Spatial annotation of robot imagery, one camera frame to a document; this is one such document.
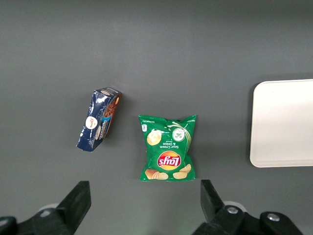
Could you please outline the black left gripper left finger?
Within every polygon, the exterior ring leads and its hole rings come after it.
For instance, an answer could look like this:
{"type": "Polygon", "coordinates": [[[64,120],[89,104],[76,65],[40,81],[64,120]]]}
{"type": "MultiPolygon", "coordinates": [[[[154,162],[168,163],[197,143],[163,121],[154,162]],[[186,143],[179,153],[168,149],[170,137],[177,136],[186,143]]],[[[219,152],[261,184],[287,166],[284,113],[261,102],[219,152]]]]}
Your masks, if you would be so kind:
{"type": "Polygon", "coordinates": [[[73,235],[91,207],[89,181],[80,181],[56,207],[49,206],[21,223],[0,218],[2,235],[73,235]]]}

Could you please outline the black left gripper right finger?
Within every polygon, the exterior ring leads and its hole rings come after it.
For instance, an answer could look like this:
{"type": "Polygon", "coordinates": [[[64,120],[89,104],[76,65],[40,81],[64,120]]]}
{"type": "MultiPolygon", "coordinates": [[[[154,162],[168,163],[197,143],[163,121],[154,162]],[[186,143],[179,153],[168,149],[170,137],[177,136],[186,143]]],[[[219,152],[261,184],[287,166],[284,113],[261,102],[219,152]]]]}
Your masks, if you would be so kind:
{"type": "Polygon", "coordinates": [[[206,222],[195,235],[301,235],[299,228],[284,214],[266,211],[259,218],[235,205],[226,205],[210,180],[201,180],[201,208],[206,222]]]}

